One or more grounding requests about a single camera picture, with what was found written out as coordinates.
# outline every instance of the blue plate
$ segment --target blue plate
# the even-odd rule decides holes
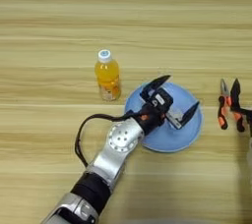
[[[144,101],[140,97],[140,93],[144,85],[137,88],[127,99],[125,105],[125,112],[133,110],[139,111]],[[183,87],[173,84],[165,83],[162,87],[173,97],[173,104],[170,109],[173,112],[185,113],[198,100]],[[143,140],[143,146],[151,150],[160,152],[175,152],[188,147],[199,136],[203,124],[203,114],[200,106],[193,118],[181,129],[174,129],[169,122],[156,128]]]

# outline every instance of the wood grain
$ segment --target wood grain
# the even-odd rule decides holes
[[[248,134],[217,123],[220,78],[251,106],[252,0],[0,0],[0,222],[39,223],[83,172],[82,120],[120,115],[137,86],[164,74],[202,104],[200,138],[174,154],[138,146],[100,223],[246,224]],[[96,53],[121,68],[122,96],[100,99]],[[90,122],[88,160],[110,124]]]

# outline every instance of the orange juice bottle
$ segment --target orange juice bottle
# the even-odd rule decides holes
[[[106,101],[118,99],[121,94],[119,66],[112,59],[109,50],[104,49],[98,52],[98,61],[94,70],[102,99]]]

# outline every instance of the pliers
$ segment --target pliers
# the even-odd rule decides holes
[[[234,86],[232,87],[231,94],[234,93]],[[227,105],[228,107],[232,106],[232,97],[233,95],[230,95],[228,87],[224,81],[224,79],[220,80],[220,97],[219,97],[219,111],[218,111],[218,120],[220,127],[223,130],[226,130],[228,127],[227,121],[225,119],[225,114],[226,114],[226,108],[225,106]],[[245,128],[243,126],[243,117],[240,113],[233,112],[234,118],[236,120],[236,127],[237,131],[240,133],[243,133],[245,131]]]

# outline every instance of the bottle label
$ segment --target bottle label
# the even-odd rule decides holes
[[[112,101],[119,97],[120,95],[120,81],[119,78],[110,83],[99,84],[99,90],[101,97],[104,100]]]

